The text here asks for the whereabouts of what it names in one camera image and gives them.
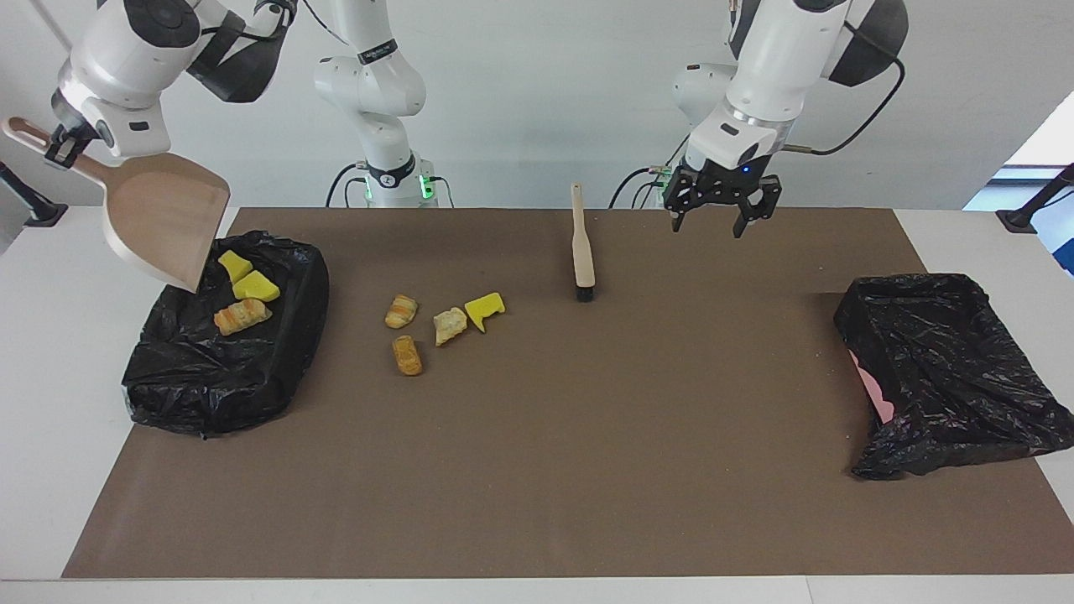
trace dustpan handle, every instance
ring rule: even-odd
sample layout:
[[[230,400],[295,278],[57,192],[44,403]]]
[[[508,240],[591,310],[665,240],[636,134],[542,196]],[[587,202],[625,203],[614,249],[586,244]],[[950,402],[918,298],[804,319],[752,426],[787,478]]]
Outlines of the dustpan handle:
[[[44,155],[48,150],[48,134],[21,117],[12,117],[5,120],[3,123],[3,131],[13,140],[23,143],[41,155]],[[108,172],[113,170],[86,155],[78,156],[71,169],[101,186],[107,179]]]

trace green indicator light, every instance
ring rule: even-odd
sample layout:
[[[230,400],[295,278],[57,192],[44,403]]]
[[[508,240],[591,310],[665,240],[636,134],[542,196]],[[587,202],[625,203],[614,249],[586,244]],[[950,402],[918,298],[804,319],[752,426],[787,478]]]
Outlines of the green indicator light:
[[[422,197],[424,197],[425,199],[433,199],[433,196],[436,195],[436,189],[433,188],[433,184],[429,181],[429,177],[426,177],[425,175],[421,175],[418,176],[418,178],[421,181]]]

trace white table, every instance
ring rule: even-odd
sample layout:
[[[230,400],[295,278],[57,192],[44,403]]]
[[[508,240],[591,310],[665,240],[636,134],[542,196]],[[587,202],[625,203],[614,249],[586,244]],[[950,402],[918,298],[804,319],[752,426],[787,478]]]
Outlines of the white table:
[[[229,211],[226,226],[234,218]],[[962,272],[1060,402],[1074,405],[1074,279],[985,213],[900,211],[932,272]],[[130,431],[119,376],[160,284],[116,258],[100,207],[72,207],[0,256],[0,602],[1074,601],[1074,575],[475,580],[57,580]],[[1070,514],[1074,451],[1039,458]]]

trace brush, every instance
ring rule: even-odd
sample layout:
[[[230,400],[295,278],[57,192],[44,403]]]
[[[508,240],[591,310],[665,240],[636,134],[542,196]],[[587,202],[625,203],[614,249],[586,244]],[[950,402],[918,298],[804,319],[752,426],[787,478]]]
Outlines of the brush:
[[[575,238],[570,242],[575,253],[575,297],[579,302],[592,302],[597,279],[593,270],[593,248],[590,246],[589,235],[585,234],[585,206],[582,203],[581,183],[570,186],[570,202],[575,216]]]

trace wooden dustpan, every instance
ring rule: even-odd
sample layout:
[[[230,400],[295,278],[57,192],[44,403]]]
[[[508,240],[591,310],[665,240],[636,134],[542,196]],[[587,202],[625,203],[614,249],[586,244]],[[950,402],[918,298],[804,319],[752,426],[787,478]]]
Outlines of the wooden dustpan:
[[[3,131],[42,155],[48,148],[48,134],[21,117],[8,119]],[[120,258],[164,283],[198,290],[231,197],[223,178],[172,154],[116,168],[83,155],[71,169],[104,189],[104,236]]]

